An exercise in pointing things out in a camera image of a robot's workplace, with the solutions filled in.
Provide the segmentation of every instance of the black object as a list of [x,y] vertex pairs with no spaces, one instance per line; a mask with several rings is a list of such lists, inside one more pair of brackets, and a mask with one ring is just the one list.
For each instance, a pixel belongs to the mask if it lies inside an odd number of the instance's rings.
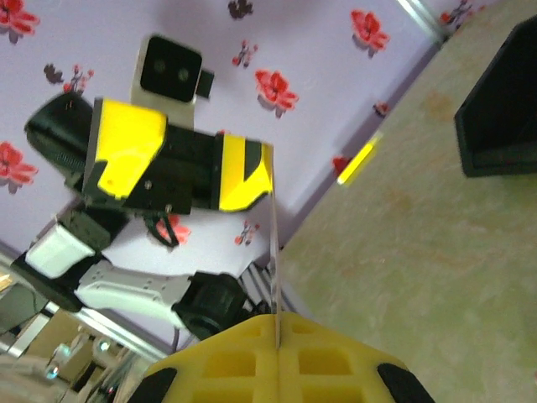
[[258,314],[269,313],[266,302],[255,305],[231,275],[196,272],[181,301],[172,306],[186,328],[204,340]]
[[125,228],[128,217],[122,212],[80,204],[58,218],[67,231],[97,252],[112,244]]
[[[159,224],[160,220],[162,220],[164,223],[164,227],[166,228],[166,233],[168,234],[169,239],[163,237],[157,229],[157,225]],[[149,233],[151,233],[151,235],[153,235],[153,237],[161,244],[169,248],[179,246],[179,239],[177,239],[175,236],[175,231],[171,226],[171,222],[169,221],[169,216],[167,214],[148,215],[144,218],[144,221],[145,227],[149,230]]]
[[164,401],[176,375],[177,369],[164,368],[150,376],[146,376],[136,388],[128,403],[160,403]]
[[147,92],[190,102],[201,74],[201,54],[161,36],[149,39],[140,86]]
[[215,74],[212,71],[205,69],[201,70],[200,80],[198,81],[198,87],[196,88],[196,95],[209,99],[211,93],[212,82],[215,80]]
[[44,76],[47,78],[47,81],[50,84],[61,84],[62,82],[64,82],[64,73],[60,70],[56,70],[55,66],[52,63],[45,65],[43,72]]
[[41,155],[65,173],[84,172],[91,105],[67,92],[47,102],[26,125],[26,137]]
[[53,301],[60,308],[69,312],[78,312],[84,304],[78,299],[75,290],[80,284],[81,277],[95,263],[104,259],[96,254],[84,258],[73,265],[62,276],[57,279],[49,279],[26,263],[26,253],[21,254],[11,263],[11,270],[28,281],[42,296]]
[[253,5],[248,0],[236,0],[227,4],[227,10],[233,19],[243,19],[253,13]]
[[537,17],[518,24],[455,116],[466,176],[537,172]]
[[408,370],[393,364],[380,364],[377,372],[395,403],[435,403],[423,385]]

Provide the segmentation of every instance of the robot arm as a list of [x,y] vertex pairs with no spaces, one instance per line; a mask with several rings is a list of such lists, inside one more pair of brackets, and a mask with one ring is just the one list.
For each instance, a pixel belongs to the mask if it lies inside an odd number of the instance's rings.
[[19,256],[12,269],[67,311],[139,312],[186,327],[199,339],[267,311],[227,274],[162,276],[118,268],[61,222]]

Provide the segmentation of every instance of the metal strip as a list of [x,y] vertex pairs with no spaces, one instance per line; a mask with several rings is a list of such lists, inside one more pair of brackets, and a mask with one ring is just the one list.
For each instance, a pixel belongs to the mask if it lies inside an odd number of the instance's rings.
[[[270,276],[269,269],[268,268],[258,268],[258,270],[256,271],[256,276],[264,284],[265,289],[270,290],[271,276]],[[283,308],[284,311],[296,312],[293,309],[292,305],[293,304],[289,304],[289,302],[286,301],[285,294],[283,293],[283,281],[282,281],[282,308]]]
[[[270,282],[270,273],[268,272],[268,270],[260,268],[258,270],[258,276],[261,279],[261,281],[265,284],[265,286],[268,286],[268,284]],[[287,296],[287,294],[285,292],[285,286],[289,286],[289,285],[286,285],[285,281],[282,280],[282,284],[281,284],[281,288],[282,288],[282,291],[281,291],[282,309],[284,311],[287,311],[287,312],[295,312],[295,313],[299,313],[300,315],[303,315],[303,312],[299,311],[296,308],[294,302],[292,302],[290,300],[289,296]]]
[[14,357],[20,357],[26,351],[26,348],[33,342],[39,332],[43,330],[44,325],[49,322],[49,318],[42,314],[37,314],[32,323],[24,330],[23,334],[11,345],[7,353]]
[[[0,268],[19,281],[20,278],[9,269],[10,264],[14,261],[14,255],[15,253],[11,251],[5,253],[0,250]],[[27,285],[31,290],[34,289],[27,281],[21,280],[20,282]],[[59,309],[54,302],[49,302],[45,308],[52,313],[57,312]],[[94,311],[83,308],[80,312],[72,315],[88,327],[92,327],[104,336],[112,338],[149,361],[156,362],[168,356],[168,344],[141,327],[137,327],[116,312]]]
[[449,32],[420,0],[397,0],[407,14],[422,28],[439,46],[449,37]]
[[249,278],[251,281],[251,283],[245,281],[245,288],[250,296],[256,295],[259,297],[260,301],[270,302],[270,279],[266,282],[263,281],[254,264],[250,264],[241,277],[244,277],[245,279]]
[[271,156],[272,191],[270,192],[270,308],[276,322],[276,348],[281,346],[282,278],[279,268],[278,212],[274,154]]

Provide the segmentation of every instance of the yellow foam base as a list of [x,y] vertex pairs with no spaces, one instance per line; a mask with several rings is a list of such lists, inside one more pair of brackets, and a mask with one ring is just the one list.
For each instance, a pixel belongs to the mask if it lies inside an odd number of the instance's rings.
[[177,369],[164,403],[393,403],[377,373],[399,360],[300,315],[257,316],[153,365]]

